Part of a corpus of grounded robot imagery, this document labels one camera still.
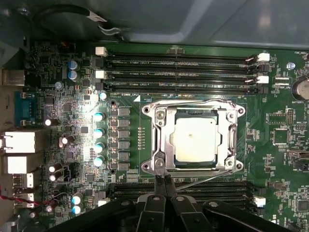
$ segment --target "screw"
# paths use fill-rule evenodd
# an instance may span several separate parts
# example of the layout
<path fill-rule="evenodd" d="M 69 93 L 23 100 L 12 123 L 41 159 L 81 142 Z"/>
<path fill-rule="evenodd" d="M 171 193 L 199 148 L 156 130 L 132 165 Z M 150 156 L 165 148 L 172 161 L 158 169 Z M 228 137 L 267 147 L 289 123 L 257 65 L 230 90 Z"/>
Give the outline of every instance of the screw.
<path fill-rule="evenodd" d="M 11 11 L 9 9 L 3 9 L 2 10 L 2 15 L 10 17 L 11 16 Z"/>
<path fill-rule="evenodd" d="M 162 167 L 163 166 L 163 163 L 161 161 L 157 161 L 156 164 L 157 164 L 158 167 Z"/>
<path fill-rule="evenodd" d="M 29 216 L 30 216 L 30 218 L 35 218 L 35 213 L 34 212 L 31 212 L 30 214 L 29 214 Z"/>
<path fill-rule="evenodd" d="M 216 202 L 209 202 L 209 205 L 211 207 L 218 207 L 218 203 L 216 203 Z"/>
<path fill-rule="evenodd" d="M 184 197 L 176 197 L 176 200 L 178 200 L 179 202 L 183 202 L 184 201 Z"/>
<path fill-rule="evenodd" d="M 62 89 L 62 88 L 63 88 L 62 83 L 61 83 L 61 82 L 59 82 L 59 81 L 57 81 L 57 82 L 55 83 L 55 89 L 60 90 L 60 89 Z"/>
<path fill-rule="evenodd" d="M 121 205 L 123 205 L 123 206 L 129 205 L 129 204 L 130 204 L 130 202 L 121 202 Z"/>
<path fill-rule="evenodd" d="M 287 70 L 293 70 L 295 67 L 296 67 L 296 64 L 294 64 L 294 63 L 292 63 L 292 62 L 289 62 L 289 63 L 287 63 L 287 65 L 286 65 L 286 69 L 287 69 Z"/>
<path fill-rule="evenodd" d="M 164 119 L 165 117 L 165 112 L 163 110 L 159 110 L 157 113 L 156 113 L 156 118 L 159 119 L 159 120 L 162 120 Z"/>
<path fill-rule="evenodd" d="M 28 16 L 30 14 L 30 11 L 26 7 L 18 8 L 17 11 L 24 16 Z"/>

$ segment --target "small chip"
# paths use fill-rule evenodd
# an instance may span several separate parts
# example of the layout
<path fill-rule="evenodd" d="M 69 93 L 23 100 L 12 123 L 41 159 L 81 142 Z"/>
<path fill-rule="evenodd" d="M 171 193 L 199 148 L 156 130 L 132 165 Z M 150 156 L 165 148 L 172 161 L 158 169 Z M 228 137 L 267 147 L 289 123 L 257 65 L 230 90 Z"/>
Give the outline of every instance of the small chip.
<path fill-rule="evenodd" d="M 54 104 L 54 98 L 45 98 L 45 104 L 53 105 Z"/>
<path fill-rule="evenodd" d="M 81 127 L 81 134 L 87 134 L 88 133 L 88 127 Z"/>
<path fill-rule="evenodd" d="M 98 68 L 104 68 L 104 59 L 98 58 L 95 61 L 96 67 Z"/>
<path fill-rule="evenodd" d="M 118 121 L 111 121 L 110 124 L 111 124 L 111 127 L 117 127 Z"/>
<path fill-rule="evenodd" d="M 118 111 L 117 110 L 111 110 L 110 115 L 111 116 L 117 116 L 118 115 Z"/>
<path fill-rule="evenodd" d="M 117 169 L 118 168 L 118 164 L 117 163 L 111 163 L 110 164 L 110 168 L 111 169 Z"/>
<path fill-rule="evenodd" d="M 253 140 L 254 137 L 253 137 L 253 134 L 247 134 L 247 140 Z"/>
<path fill-rule="evenodd" d="M 84 59 L 83 60 L 83 66 L 90 66 L 90 60 Z"/>
<path fill-rule="evenodd" d="M 118 170 L 119 171 L 129 171 L 130 163 L 118 163 Z"/>
<path fill-rule="evenodd" d="M 72 159 L 73 156 L 74 156 L 74 153 L 73 153 L 73 152 L 71 152 L 71 151 L 68 151 L 68 152 L 67 152 L 67 158 L 68 158 L 68 159 Z"/>
<path fill-rule="evenodd" d="M 117 132 L 111 132 L 111 137 L 117 137 L 118 133 Z"/>
<path fill-rule="evenodd" d="M 111 154 L 110 154 L 110 157 L 111 157 L 111 158 L 118 158 L 118 154 L 117 154 L 117 153 L 111 153 Z"/>
<path fill-rule="evenodd" d="M 129 130 L 119 130 L 118 131 L 118 138 L 124 139 L 130 137 L 130 131 Z"/>
<path fill-rule="evenodd" d="M 298 201 L 297 209 L 298 211 L 307 211 L 309 209 L 308 201 Z"/>
<path fill-rule="evenodd" d="M 130 159 L 130 153 L 128 151 L 119 151 L 118 159 L 127 161 Z"/>
<path fill-rule="evenodd" d="M 97 91 L 102 91 L 104 90 L 104 84 L 99 82 L 99 83 L 96 83 L 96 90 Z"/>
<path fill-rule="evenodd" d="M 275 187 L 275 183 L 274 182 L 268 182 L 267 183 L 267 187 L 274 188 Z"/>
<path fill-rule="evenodd" d="M 90 86 L 90 81 L 87 80 L 87 79 L 83 80 L 83 86 L 84 87 L 89 87 Z"/>
<path fill-rule="evenodd" d="M 41 57 L 42 64 L 48 64 L 49 63 L 49 57 Z"/>
<path fill-rule="evenodd" d="M 128 127 L 128 126 L 130 126 L 130 120 L 129 119 L 120 119 L 120 120 L 118 120 L 118 126 L 119 127 Z"/>
<path fill-rule="evenodd" d="M 86 174 L 86 180 L 87 181 L 95 181 L 95 175 L 94 174 Z"/>
<path fill-rule="evenodd" d="M 119 149 L 129 149 L 130 148 L 130 141 L 119 141 L 118 142 Z"/>
<path fill-rule="evenodd" d="M 111 147 L 117 147 L 117 143 L 111 143 Z"/>
<path fill-rule="evenodd" d="M 280 181 L 276 181 L 275 182 L 275 189 L 282 189 L 282 186 L 283 186 L 283 183 L 282 182 L 280 182 Z"/>
<path fill-rule="evenodd" d="M 130 109 L 129 108 L 119 108 L 118 116 L 130 116 Z"/>
<path fill-rule="evenodd" d="M 62 111 L 63 112 L 70 112 L 71 111 L 71 105 L 70 104 L 63 104 L 62 105 Z"/>
<path fill-rule="evenodd" d="M 92 196 L 92 189 L 86 189 L 85 196 Z"/>

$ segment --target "solid capacitor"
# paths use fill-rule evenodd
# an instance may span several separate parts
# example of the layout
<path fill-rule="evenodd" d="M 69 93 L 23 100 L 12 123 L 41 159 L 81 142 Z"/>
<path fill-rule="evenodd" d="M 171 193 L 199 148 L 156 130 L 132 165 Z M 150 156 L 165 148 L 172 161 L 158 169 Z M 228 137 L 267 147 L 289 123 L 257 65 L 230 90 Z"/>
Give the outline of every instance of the solid capacitor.
<path fill-rule="evenodd" d="M 80 214 L 82 210 L 83 210 L 83 204 L 75 205 L 72 208 L 72 213 Z"/>
<path fill-rule="evenodd" d="M 80 77 L 78 75 L 78 73 L 74 70 L 69 71 L 68 73 L 68 78 L 74 82 L 79 81 Z"/>
<path fill-rule="evenodd" d="M 74 194 L 74 196 L 72 197 L 72 204 L 80 204 L 83 200 L 84 196 L 82 195 L 82 193 L 77 192 Z"/>
<path fill-rule="evenodd" d="M 105 161 L 105 158 L 103 156 L 97 156 L 95 157 L 95 159 L 93 160 L 93 164 L 96 167 L 100 167 L 102 166 L 103 162 Z"/>
<path fill-rule="evenodd" d="M 96 122 L 100 122 L 104 119 L 104 114 L 102 113 L 95 113 L 93 115 L 93 119 L 96 121 Z"/>
<path fill-rule="evenodd" d="M 103 143 L 97 143 L 95 145 L 95 147 L 93 148 L 93 150 L 96 152 L 96 153 L 101 153 L 104 149 L 104 144 Z"/>
<path fill-rule="evenodd" d="M 62 176 L 62 172 L 60 170 L 55 171 L 52 175 L 49 176 L 50 181 L 56 181 L 59 177 Z"/>
<path fill-rule="evenodd" d="M 59 125 L 59 121 L 55 118 L 47 119 L 45 120 L 45 125 L 47 125 L 48 127 L 57 126 Z"/>
<path fill-rule="evenodd" d="M 61 168 L 62 168 L 62 165 L 61 165 L 61 163 L 58 162 L 58 163 L 55 163 L 54 165 L 50 166 L 48 168 L 48 170 L 49 170 L 50 173 L 54 173 L 55 171 L 58 171 Z"/>
<path fill-rule="evenodd" d="M 75 60 L 70 60 L 69 63 L 68 63 L 68 67 L 71 70 L 75 70 L 75 71 L 79 70 L 79 65 Z"/>
<path fill-rule="evenodd" d="M 93 132 L 93 137 L 98 139 L 98 138 L 101 138 L 103 134 L 104 134 L 104 130 L 102 128 L 95 129 L 95 131 Z"/>
<path fill-rule="evenodd" d="M 61 141 L 63 144 L 70 144 L 70 143 L 73 143 L 74 140 L 75 140 L 74 136 L 69 135 L 69 136 L 63 137 Z"/>

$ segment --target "integrated circuit chip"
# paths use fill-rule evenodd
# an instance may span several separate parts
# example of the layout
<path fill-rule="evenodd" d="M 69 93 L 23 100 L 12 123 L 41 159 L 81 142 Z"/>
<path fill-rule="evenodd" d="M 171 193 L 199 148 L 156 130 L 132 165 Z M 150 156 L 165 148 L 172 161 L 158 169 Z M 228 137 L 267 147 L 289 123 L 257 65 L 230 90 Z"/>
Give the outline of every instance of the integrated circuit chip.
<path fill-rule="evenodd" d="M 83 80 L 83 86 L 84 87 L 90 87 L 90 81 L 87 80 L 87 79 Z"/>
<path fill-rule="evenodd" d="M 274 130 L 274 145 L 285 145 L 288 143 L 288 130 L 275 129 Z"/>
<path fill-rule="evenodd" d="M 45 98 L 45 104 L 53 105 L 54 104 L 54 98 Z"/>
<path fill-rule="evenodd" d="M 83 66 L 90 66 L 90 60 L 84 59 L 83 60 Z"/>
<path fill-rule="evenodd" d="M 63 104 L 62 105 L 63 112 L 70 112 L 71 111 L 71 104 Z"/>
<path fill-rule="evenodd" d="M 298 201 L 297 202 L 298 211 L 308 211 L 309 210 L 309 201 Z"/>
<path fill-rule="evenodd" d="M 130 116 L 130 108 L 119 108 L 118 116 Z"/>
<path fill-rule="evenodd" d="M 129 149 L 130 148 L 130 141 L 119 141 L 118 142 L 119 149 Z"/>
<path fill-rule="evenodd" d="M 81 127 L 81 134 L 87 134 L 88 133 L 88 127 Z"/>
<path fill-rule="evenodd" d="M 87 181 L 95 181 L 95 175 L 92 173 L 86 174 Z"/>
<path fill-rule="evenodd" d="M 85 196 L 92 196 L 92 189 L 86 189 Z"/>
<path fill-rule="evenodd" d="M 41 63 L 42 64 L 48 64 L 49 63 L 49 57 L 41 57 Z"/>
<path fill-rule="evenodd" d="M 72 158 L 73 158 L 73 155 L 74 155 L 73 152 L 71 152 L 71 151 L 68 151 L 68 152 L 67 152 L 67 158 L 68 158 L 68 159 L 72 159 Z"/>

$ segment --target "electrolytic capacitor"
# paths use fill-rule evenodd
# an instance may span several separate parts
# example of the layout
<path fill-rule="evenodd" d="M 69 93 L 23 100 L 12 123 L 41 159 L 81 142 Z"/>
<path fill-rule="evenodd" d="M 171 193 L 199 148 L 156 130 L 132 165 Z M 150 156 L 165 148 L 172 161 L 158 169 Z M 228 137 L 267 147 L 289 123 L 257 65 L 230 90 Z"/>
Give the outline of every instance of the electrolytic capacitor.
<path fill-rule="evenodd" d="M 78 75 L 78 73 L 74 70 L 69 71 L 68 73 L 68 78 L 74 82 L 79 81 L 80 77 Z"/>
<path fill-rule="evenodd" d="M 56 208 L 57 205 L 58 205 L 57 201 L 52 200 L 46 207 L 46 212 L 47 213 L 53 212 L 53 210 Z"/>
<path fill-rule="evenodd" d="M 96 153 L 101 153 L 103 151 L 103 149 L 105 148 L 105 145 L 103 143 L 97 143 L 95 145 L 95 147 L 93 148 L 93 150 L 96 152 Z"/>
<path fill-rule="evenodd" d="M 31 209 L 31 212 L 29 213 L 30 218 L 36 218 L 40 212 L 42 212 L 43 208 L 42 207 L 35 207 Z"/>
<path fill-rule="evenodd" d="M 72 208 L 72 213 L 74 213 L 74 214 L 80 214 L 81 212 L 82 212 L 82 210 L 83 210 L 83 204 L 79 204 L 79 205 L 75 205 L 75 206 L 73 206 L 73 208 Z"/>
<path fill-rule="evenodd" d="M 100 122 L 104 119 L 104 114 L 102 113 L 95 113 L 93 115 L 93 119 L 96 121 L 96 122 Z"/>
<path fill-rule="evenodd" d="M 78 63 L 77 63 L 75 60 L 70 60 L 70 61 L 68 62 L 68 67 L 69 67 L 69 69 L 71 69 L 71 70 L 75 70 L 75 71 L 78 71 L 78 70 L 79 70 L 79 65 L 78 65 Z"/>
<path fill-rule="evenodd" d="M 105 158 L 103 156 L 97 156 L 95 157 L 95 159 L 93 160 L 93 164 L 96 167 L 100 167 L 102 166 L 103 162 L 105 161 Z"/>
<path fill-rule="evenodd" d="M 50 167 L 48 168 L 48 170 L 49 170 L 50 173 L 54 173 L 55 171 L 58 171 L 58 170 L 61 169 L 61 168 L 62 168 L 61 163 L 55 163 L 55 164 L 53 164 L 52 166 L 50 166 Z"/>
<path fill-rule="evenodd" d="M 82 193 L 77 192 L 74 194 L 74 196 L 72 197 L 72 204 L 79 204 L 82 202 L 84 196 Z"/>
<path fill-rule="evenodd" d="M 45 120 L 45 125 L 47 125 L 48 127 L 57 126 L 59 125 L 59 121 L 55 118 L 47 119 Z"/>
<path fill-rule="evenodd" d="M 62 176 L 62 171 L 55 171 L 52 175 L 49 176 L 50 181 L 56 181 L 59 177 Z"/>
<path fill-rule="evenodd" d="M 62 141 L 62 143 L 64 145 L 66 145 L 66 144 L 73 143 L 74 140 L 75 140 L 74 136 L 73 135 L 69 135 L 69 136 L 63 137 L 61 141 Z"/>
<path fill-rule="evenodd" d="M 95 131 L 93 132 L 93 137 L 95 139 L 101 138 L 103 135 L 104 135 L 104 130 L 102 128 L 95 129 Z"/>

